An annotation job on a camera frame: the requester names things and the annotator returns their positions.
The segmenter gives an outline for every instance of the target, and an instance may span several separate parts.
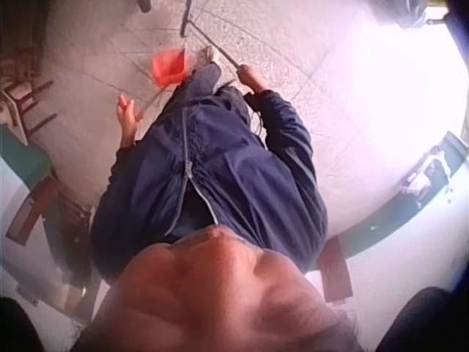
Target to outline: zipper pull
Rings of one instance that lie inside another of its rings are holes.
[[[190,179],[192,178],[192,161],[186,161],[186,163],[185,163],[185,174]]]

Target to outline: shoe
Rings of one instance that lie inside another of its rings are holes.
[[[215,46],[207,46],[205,48],[205,55],[207,57],[207,62],[214,62],[219,64],[220,62],[220,51]]]

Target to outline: jacket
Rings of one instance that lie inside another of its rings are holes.
[[[231,104],[209,96],[163,110],[145,137],[117,152],[92,225],[92,256],[111,282],[142,249],[171,243],[191,183],[215,224],[288,256],[304,273],[324,246],[328,218],[311,137],[292,105],[256,95],[266,146]]]

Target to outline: dark pants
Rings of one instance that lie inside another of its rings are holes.
[[[243,94],[238,89],[231,86],[222,86],[213,94],[215,85],[220,77],[221,69],[214,62],[194,71],[191,76],[187,77],[186,80],[176,88],[173,96],[169,99],[168,103],[166,103],[157,122],[162,123],[168,118],[171,115],[169,112],[172,109],[188,106],[193,99],[207,98],[228,110],[235,110],[243,121],[249,125],[248,107],[244,101]]]

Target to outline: tiled floor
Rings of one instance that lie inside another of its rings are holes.
[[[31,120],[50,111],[59,118],[33,140],[59,178],[93,205],[119,144],[117,95],[143,105],[155,92],[153,53],[205,45],[194,34],[179,37],[184,1],[152,2],[143,14],[134,0],[57,1],[48,20],[43,78],[56,83]],[[330,235],[390,198],[447,130],[461,131],[467,71],[444,26],[380,26],[359,0],[202,0],[196,7],[196,23],[298,109],[313,139]],[[222,64],[223,80],[233,78],[233,67]],[[140,136],[170,95],[146,113]]]

